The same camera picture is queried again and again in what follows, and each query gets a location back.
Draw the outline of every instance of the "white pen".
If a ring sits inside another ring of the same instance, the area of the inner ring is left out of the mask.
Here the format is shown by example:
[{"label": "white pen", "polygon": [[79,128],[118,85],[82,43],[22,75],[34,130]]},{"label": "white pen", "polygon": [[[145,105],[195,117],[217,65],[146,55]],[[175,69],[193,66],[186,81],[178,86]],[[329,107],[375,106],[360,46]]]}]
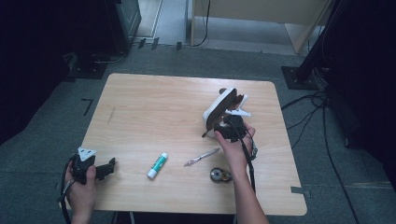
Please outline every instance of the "white pen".
[{"label": "white pen", "polygon": [[191,160],[187,161],[187,163],[186,163],[184,166],[193,165],[194,163],[200,161],[202,158],[211,156],[211,155],[215,154],[216,152],[218,152],[219,150],[220,150],[219,147],[218,147],[218,148],[215,148],[215,149],[213,149],[213,150],[210,150],[210,151],[206,152],[205,154],[203,154],[202,156],[199,156],[199,157],[197,157],[197,158],[194,158],[194,159],[191,159]]}]

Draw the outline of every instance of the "table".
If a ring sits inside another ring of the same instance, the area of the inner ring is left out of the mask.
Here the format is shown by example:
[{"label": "table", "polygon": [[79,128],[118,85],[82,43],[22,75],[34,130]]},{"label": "table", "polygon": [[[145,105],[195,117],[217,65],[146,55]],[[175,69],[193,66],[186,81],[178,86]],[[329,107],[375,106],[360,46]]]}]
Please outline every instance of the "table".
[{"label": "table", "polygon": [[[195,17],[206,17],[209,0],[192,0],[191,44],[194,45]],[[300,53],[322,20],[327,20],[332,0],[214,0],[209,17],[285,23],[291,44]]]},{"label": "table", "polygon": [[[96,165],[116,158],[115,173],[97,182],[96,210],[235,214],[233,184],[216,184],[212,168],[228,169],[222,150],[190,167],[186,161],[219,147],[202,138],[202,114],[234,86],[249,95],[244,118],[257,132],[253,161],[257,197],[268,215],[302,216],[304,195],[273,83],[128,74],[109,76],[82,146],[95,149]],[[163,153],[168,160],[151,180],[146,173]]]}]

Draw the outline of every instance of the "black metal base plate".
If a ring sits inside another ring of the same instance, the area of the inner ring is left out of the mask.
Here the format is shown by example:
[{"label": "black metal base plate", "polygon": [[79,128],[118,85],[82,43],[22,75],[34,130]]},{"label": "black metal base plate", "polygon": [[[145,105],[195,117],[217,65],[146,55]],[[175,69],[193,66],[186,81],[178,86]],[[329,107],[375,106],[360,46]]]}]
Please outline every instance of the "black metal base plate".
[{"label": "black metal base plate", "polygon": [[84,63],[78,58],[68,77],[102,79],[107,68],[106,63]]},{"label": "black metal base plate", "polygon": [[306,80],[301,81],[296,77],[298,67],[282,66],[282,73],[285,77],[286,84],[290,90],[318,90],[318,84],[310,75]]}]

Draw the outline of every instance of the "light wood tabletop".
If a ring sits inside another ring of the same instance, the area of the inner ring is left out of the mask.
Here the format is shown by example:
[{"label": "light wood tabletop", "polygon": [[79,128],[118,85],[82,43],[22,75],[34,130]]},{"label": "light wood tabletop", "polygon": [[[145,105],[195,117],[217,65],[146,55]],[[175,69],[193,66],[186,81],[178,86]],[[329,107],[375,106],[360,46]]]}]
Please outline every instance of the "light wood tabletop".
[{"label": "light wood tabletop", "polygon": [[[219,89],[235,87],[249,96],[244,121],[256,128],[253,161],[257,197],[267,215],[303,216],[304,195],[292,193],[300,180],[276,95],[268,81],[112,74],[82,147],[95,149],[96,165],[116,158],[115,173],[97,181],[96,210],[235,214],[233,183],[210,179],[215,167],[228,170],[223,151],[192,166],[184,164],[219,147],[205,132],[203,113]],[[146,173],[166,152],[154,179]]]}]

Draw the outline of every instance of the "glue stick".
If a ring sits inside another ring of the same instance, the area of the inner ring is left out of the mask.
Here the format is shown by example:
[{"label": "glue stick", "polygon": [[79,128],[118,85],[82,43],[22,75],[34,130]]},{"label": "glue stick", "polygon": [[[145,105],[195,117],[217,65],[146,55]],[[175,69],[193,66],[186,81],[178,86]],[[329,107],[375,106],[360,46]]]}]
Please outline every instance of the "glue stick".
[{"label": "glue stick", "polygon": [[168,154],[166,152],[163,152],[161,156],[154,162],[152,165],[151,169],[148,171],[148,177],[149,178],[154,178],[154,176],[161,170],[163,167],[163,164],[166,162],[166,159],[168,159]]}]

